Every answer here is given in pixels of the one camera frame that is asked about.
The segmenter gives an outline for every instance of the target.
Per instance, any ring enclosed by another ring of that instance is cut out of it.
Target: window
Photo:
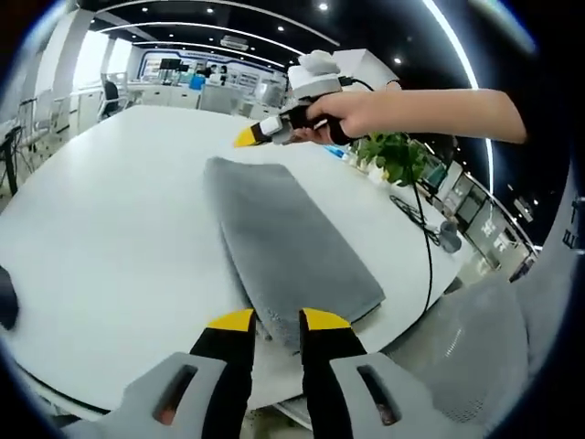
[[[90,85],[100,80],[101,63],[107,47],[107,35],[92,31],[85,34],[73,75],[74,87]]]
[[[132,51],[132,43],[124,39],[116,39],[113,44],[112,56],[106,73],[122,73],[128,70],[128,60]]]

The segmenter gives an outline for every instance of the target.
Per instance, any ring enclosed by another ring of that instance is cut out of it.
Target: office desk
[[[0,215],[0,264],[21,305],[5,342],[23,369],[111,410],[129,382],[188,352],[211,319],[245,306],[202,187],[213,155],[284,164],[355,249],[386,294],[356,325],[368,351],[419,317],[429,280],[424,237],[386,189],[317,145],[232,148],[249,123],[132,107],[73,138],[27,180]],[[425,210],[430,223],[441,221]],[[433,303],[469,248],[431,250]],[[274,342],[258,339],[253,376],[251,409],[302,392],[300,356]]]

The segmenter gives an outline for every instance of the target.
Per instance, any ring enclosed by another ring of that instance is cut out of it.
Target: white chair
[[[24,134],[20,147],[31,146],[43,137],[53,134],[64,101],[64,98],[54,99],[52,90],[45,90],[30,105],[23,107],[19,117]]]

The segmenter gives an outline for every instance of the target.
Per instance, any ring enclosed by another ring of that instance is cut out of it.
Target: gray gripper housing
[[[424,385],[381,353],[333,359],[330,365],[344,394],[356,439],[482,437],[481,427],[454,423],[438,412]],[[364,375],[376,383],[398,419],[392,425],[383,424]]]
[[[96,422],[78,421],[63,432],[79,439],[197,439],[211,395],[226,366],[225,361],[175,353],[126,387],[121,406]],[[171,425],[154,416],[165,396],[185,373],[195,373],[176,408]]]

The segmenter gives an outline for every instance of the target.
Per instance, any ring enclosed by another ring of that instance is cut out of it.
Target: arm
[[[393,91],[377,131],[482,137],[522,144],[527,133],[515,105],[501,91]]]
[[[334,93],[307,110],[309,119],[331,114],[350,137],[375,131],[484,137],[522,144],[526,128],[501,91],[426,90]],[[301,140],[330,143],[328,128],[299,130]]]

